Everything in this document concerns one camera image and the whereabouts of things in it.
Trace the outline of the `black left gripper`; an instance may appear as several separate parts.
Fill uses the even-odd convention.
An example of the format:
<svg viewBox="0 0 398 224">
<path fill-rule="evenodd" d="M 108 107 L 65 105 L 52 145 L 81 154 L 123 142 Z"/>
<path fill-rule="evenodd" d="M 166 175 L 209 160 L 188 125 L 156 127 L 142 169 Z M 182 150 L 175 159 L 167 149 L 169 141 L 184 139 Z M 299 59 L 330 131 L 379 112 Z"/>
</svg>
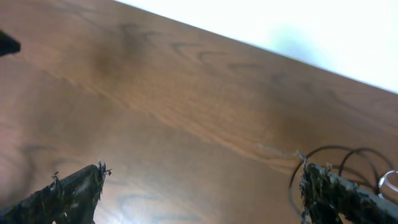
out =
<svg viewBox="0 0 398 224">
<path fill-rule="evenodd" d="M 21 51 L 21 44 L 16 39 L 0 31 L 0 56 L 16 54 Z"/>
</svg>

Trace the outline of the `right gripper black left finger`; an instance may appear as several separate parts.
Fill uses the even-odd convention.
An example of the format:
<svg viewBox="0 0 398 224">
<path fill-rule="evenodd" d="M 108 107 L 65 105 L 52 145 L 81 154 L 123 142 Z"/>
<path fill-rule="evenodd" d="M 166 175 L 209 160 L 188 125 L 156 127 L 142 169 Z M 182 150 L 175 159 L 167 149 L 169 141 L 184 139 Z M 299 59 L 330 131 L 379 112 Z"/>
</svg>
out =
<svg viewBox="0 0 398 224">
<path fill-rule="evenodd" d="M 92 224 L 111 170 L 105 163 L 88 165 L 1 209 L 1 224 Z"/>
</svg>

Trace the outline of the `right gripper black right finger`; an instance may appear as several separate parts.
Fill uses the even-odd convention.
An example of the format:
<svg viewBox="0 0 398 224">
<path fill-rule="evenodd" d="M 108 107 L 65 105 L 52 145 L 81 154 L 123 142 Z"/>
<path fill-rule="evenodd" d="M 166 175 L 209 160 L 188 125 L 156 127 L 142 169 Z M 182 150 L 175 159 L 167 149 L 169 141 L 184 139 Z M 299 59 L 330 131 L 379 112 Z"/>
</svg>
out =
<svg viewBox="0 0 398 224">
<path fill-rule="evenodd" d="M 303 169 L 299 189 L 303 198 L 303 209 L 297 209 L 302 223 L 397 223 L 397 200 L 381 192 L 385 185 L 397 191 L 389 182 L 388 175 L 397 169 L 390 161 L 383 159 L 390 170 L 380 175 L 372 161 L 371 168 L 376 184 L 371 185 L 358 171 L 345 167 L 345 163 L 354 152 L 349 152 L 338 165 L 318 166 L 308 162 L 312 153 L 301 158 L 297 168 Z"/>
</svg>

